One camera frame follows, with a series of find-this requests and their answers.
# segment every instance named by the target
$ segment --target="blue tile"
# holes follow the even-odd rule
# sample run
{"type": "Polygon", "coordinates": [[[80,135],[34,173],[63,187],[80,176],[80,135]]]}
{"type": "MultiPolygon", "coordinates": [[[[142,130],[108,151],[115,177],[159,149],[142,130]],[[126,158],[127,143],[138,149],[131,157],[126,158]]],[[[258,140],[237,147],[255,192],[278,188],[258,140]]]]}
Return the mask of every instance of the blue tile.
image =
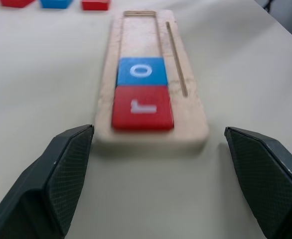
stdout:
{"type": "Polygon", "coordinates": [[[43,8],[68,8],[72,0],[40,0],[43,8]]]}
{"type": "Polygon", "coordinates": [[[120,59],[118,86],[167,86],[162,57],[125,57],[120,59]]]}

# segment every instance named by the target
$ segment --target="groove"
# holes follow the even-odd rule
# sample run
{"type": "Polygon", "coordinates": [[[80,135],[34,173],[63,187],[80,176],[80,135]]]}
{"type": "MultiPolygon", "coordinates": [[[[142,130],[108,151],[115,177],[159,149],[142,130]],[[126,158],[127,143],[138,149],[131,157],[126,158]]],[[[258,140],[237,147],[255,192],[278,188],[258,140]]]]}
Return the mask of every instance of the groove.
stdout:
{"type": "Polygon", "coordinates": [[[155,11],[125,11],[124,16],[156,16],[155,11]]]}
{"type": "Polygon", "coordinates": [[[177,69],[178,76],[179,76],[182,95],[184,97],[188,97],[188,91],[187,91],[187,87],[186,87],[186,83],[185,83],[185,78],[184,78],[184,75],[182,73],[182,69],[181,69],[181,65],[180,65],[180,61],[179,61],[179,57],[178,57],[178,53],[177,53],[177,49],[176,49],[176,44],[175,44],[175,40],[174,40],[173,35],[172,35],[169,21],[166,22],[166,27],[167,27],[167,31],[168,31],[168,35],[169,35],[169,39],[170,39],[170,44],[171,44],[172,52],[173,52],[175,63],[176,63],[176,69],[177,69]]]}

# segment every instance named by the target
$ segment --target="wooden slot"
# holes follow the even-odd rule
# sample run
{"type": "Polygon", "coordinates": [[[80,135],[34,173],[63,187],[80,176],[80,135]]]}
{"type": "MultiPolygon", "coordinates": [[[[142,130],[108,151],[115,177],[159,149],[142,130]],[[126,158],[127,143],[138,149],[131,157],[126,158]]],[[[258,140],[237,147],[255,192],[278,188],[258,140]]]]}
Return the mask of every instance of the wooden slot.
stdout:
{"type": "Polygon", "coordinates": [[[114,19],[101,83],[95,135],[100,143],[191,146],[205,141],[208,126],[187,54],[169,10],[124,11],[114,19]],[[174,129],[159,133],[115,132],[112,107],[121,57],[163,57],[174,129]]]}

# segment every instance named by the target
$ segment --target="block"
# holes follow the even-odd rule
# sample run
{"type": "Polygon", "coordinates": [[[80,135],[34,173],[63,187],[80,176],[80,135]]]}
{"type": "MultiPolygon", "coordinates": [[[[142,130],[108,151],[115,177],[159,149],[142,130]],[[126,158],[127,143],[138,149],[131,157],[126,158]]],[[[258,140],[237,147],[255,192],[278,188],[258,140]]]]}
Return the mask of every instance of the block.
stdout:
{"type": "Polygon", "coordinates": [[[162,57],[124,57],[120,59],[118,86],[167,86],[162,57]]]}
{"type": "Polygon", "coordinates": [[[107,11],[110,7],[110,2],[110,0],[82,0],[82,9],[107,11]]]}
{"type": "Polygon", "coordinates": [[[125,131],[165,131],[174,127],[167,86],[118,86],[112,127],[125,131]]]}
{"type": "Polygon", "coordinates": [[[23,8],[35,0],[0,0],[2,6],[23,8]]]}
{"type": "Polygon", "coordinates": [[[40,0],[43,8],[66,9],[73,0],[40,0]]]}

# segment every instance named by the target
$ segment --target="white letter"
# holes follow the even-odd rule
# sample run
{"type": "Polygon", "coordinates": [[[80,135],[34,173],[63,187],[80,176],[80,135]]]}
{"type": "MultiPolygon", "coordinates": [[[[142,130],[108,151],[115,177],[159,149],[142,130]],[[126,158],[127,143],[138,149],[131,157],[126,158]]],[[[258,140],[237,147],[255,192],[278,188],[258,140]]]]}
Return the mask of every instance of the white letter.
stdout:
{"type": "Polygon", "coordinates": [[[132,76],[138,77],[138,78],[144,78],[147,76],[150,76],[152,73],[152,69],[149,65],[145,65],[145,64],[137,64],[137,65],[133,65],[131,67],[130,73],[132,76]],[[136,69],[145,69],[146,72],[137,72],[136,69]]]}
{"type": "Polygon", "coordinates": [[[155,105],[139,105],[137,100],[131,102],[132,114],[154,114],[157,112],[157,106],[155,105]]]}

